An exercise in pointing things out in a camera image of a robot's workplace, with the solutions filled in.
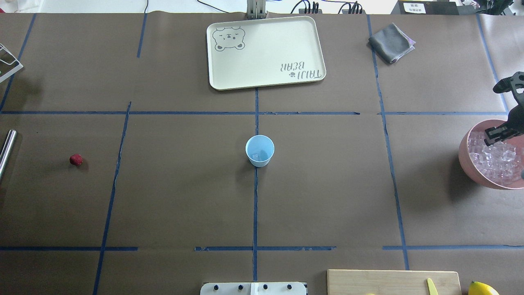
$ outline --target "bowl of ice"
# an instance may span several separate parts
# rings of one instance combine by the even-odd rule
[[[473,126],[462,139],[458,160],[474,182],[496,189],[522,189],[524,179],[524,135],[486,146],[484,130],[497,127],[502,120],[491,119]]]

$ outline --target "pink bowl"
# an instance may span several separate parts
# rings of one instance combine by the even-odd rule
[[[504,123],[503,120],[497,120],[497,119],[491,119],[486,120],[478,123],[477,125],[473,126],[468,133],[464,136],[462,139],[462,142],[460,142],[460,147],[458,148],[458,160],[460,161],[460,165],[462,166],[462,169],[464,172],[469,176],[474,182],[484,185],[489,188],[496,188],[496,189],[522,189],[524,188],[524,180],[519,179],[509,186],[502,186],[499,184],[494,183],[493,181],[487,179],[482,173],[475,167],[473,162],[470,158],[470,153],[468,152],[468,138],[470,138],[471,132],[474,131],[484,131],[491,127],[496,127]],[[518,147],[524,147],[524,135],[514,137],[512,139],[506,140],[505,142],[511,143],[512,145],[516,145]]]

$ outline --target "wooden cutting board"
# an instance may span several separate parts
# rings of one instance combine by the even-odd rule
[[[439,295],[462,295],[454,271],[327,270],[328,295],[428,295],[431,278]]]

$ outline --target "light blue cup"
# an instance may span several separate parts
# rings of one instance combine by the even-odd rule
[[[246,143],[247,157],[255,167],[266,166],[274,152],[273,141],[265,135],[255,135]]]

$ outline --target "white tray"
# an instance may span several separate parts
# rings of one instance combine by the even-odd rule
[[[309,16],[216,23],[206,34],[209,83],[217,90],[313,82],[326,75]]]

